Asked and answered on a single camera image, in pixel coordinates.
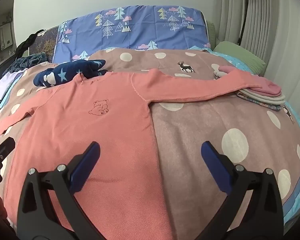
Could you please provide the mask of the navy star fleece garment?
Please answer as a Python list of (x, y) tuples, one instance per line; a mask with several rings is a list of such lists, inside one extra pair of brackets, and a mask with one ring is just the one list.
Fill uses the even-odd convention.
[(71, 81), (77, 74), (83, 74), (86, 79), (105, 75), (107, 70), (102, 69), (105, 60), (77, 60), (47, 68), (39, 72), (33, 80), (36, 87), (53, 87)]

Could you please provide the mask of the blue tree print pillow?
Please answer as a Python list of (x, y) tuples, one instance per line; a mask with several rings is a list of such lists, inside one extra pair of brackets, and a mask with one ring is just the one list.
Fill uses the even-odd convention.
[(210, 43), (201, 11), (181, 5), (134, 5), (73, 18), (58, 27), (54, 63), (86, 60), (99, 51), (199, 49)]

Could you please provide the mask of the dark teal fleece garment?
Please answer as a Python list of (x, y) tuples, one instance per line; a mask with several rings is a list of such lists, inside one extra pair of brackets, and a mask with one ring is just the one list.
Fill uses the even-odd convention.
[(20, 70), (25, 70), (26, 68), (31, 68), (40, 63), (47, 61), (47, 55), (45, 52), (32, 54), (27, 57), (21, 57), (16, 59), (2, 74), (2, 77), (7, 73), (14, 73)]

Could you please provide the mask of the green pillow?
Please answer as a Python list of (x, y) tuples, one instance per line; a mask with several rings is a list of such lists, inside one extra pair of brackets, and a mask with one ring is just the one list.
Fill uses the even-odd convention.
[(265, 71), (266, 63), (250, 51), (229, 41), (219, 41), (212, 22), (207, 22), (207, 29), (210, 48), (205, 45), (205, 50), (226, 59), (235, 67), (255, 75), (261, 75)]

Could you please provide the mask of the stack of folded clothes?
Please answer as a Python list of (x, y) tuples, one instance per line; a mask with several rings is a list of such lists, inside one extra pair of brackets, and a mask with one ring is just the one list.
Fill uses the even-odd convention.
[(245, 101), (249, 101), (255, 103), (259, 106), (266, 107), (273, 111), (280, 111), (285, 103), (285, 95), (282, 93), (281, 95), (275, 97), (269, 97), (267, 95), (258, 94), (255, 91), (251, 90), (251, 88), (243, 88), (235, 92), (236, 96)]

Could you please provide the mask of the grey curtain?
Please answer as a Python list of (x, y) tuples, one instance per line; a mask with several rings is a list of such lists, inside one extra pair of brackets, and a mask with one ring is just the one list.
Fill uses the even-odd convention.
[[(215, 0), (220, 41), (237, 42), (244, 0)], [(249, 0), (241, 46), (266, 63), (263, 74), (280, 85), (300, 116), (300, 0)]]

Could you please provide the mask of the dark patterned pillow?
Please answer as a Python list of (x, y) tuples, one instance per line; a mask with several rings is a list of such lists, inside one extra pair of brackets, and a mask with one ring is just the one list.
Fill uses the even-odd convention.
[(46, 54), (47, 61), (52, 63), (57, 36), (57, 26), (42, 31), (37, 35), (34, 44), (29, 47), (29, 54), (32, 55), (44, 52)]

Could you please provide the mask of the coral pink bear shirt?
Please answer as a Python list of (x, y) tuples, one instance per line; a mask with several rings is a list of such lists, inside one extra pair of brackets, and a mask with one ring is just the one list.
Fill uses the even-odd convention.
[(9, 219), (17, 220), (27, 171), (67, 164), (93, 141), (101, 156), (76, 199), (108, 239), (172, 239), (162, 188), (151, 102), (196, 102), (242, 88), (261, 87), (238, 69), (218, 80), (172, 77), (157, 69), (109, 72), (45, 88), (0, 119), (0, 135), (27, 124), (13, 154), (4, 189)]

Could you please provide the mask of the brown polka dot blanket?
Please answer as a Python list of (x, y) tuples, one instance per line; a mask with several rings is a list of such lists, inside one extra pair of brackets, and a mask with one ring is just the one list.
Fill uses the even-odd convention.
[(91, 59), (106, 61), (105, 76), (38, 88), (35, 75), (51, 64), (26, 70), (0, 110), (0, 140), (15, 140), (0, 183), (12, 223), (28, 170), (67, 164), (92, 141), (101, 156), (75, 197), (107, 239), (196, 238), (226, 197), (201, 157), (205, 141), (248, 170), (271, 168), (285, 223), (296, 217), (300, 119), (289, 105), (274, 111), (234, 93), (181, 102), (227, 65), (203, 51), (107, 49)]

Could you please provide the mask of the white lilac cloth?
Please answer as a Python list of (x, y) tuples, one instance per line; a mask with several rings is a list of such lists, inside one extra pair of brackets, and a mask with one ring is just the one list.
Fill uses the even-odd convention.
[(11, 84), (13, 83), (13, 81), (15, 80), (16, 76), (19, 73), (23, 73), (23, 70), (20, 70), (18, 72), (7, 72), (1, 79), (0, 79), (0, 100), (3, 99), (3, 97), (5, 96), (6, 92), (8, 91), (8, 89), (10, 88)]

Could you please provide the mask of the pink folded garment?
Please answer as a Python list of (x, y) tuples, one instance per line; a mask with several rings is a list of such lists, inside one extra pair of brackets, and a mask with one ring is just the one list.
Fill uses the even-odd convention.
[[(233, 70), (239, 70), (239, 69), (233, 66), (218, 67), (219, 72), (225, 72), (226, 74), (229, 74)], [(244, 72), (245, 74), (249, 74), (250, 76), (252, 76), (253, 80), (256, 81), (261, 86), (260, 88), (251, 88), (251, 90), (255, 91), (256, 93), (267, 95), (269, 97), (275, 97), (281, 95), (281, 87), (273, 83), (272, 81), (266, 79), (265, 77), (251, 74), (250, 72), (246, 72), (243, 70), (241, 72)]]

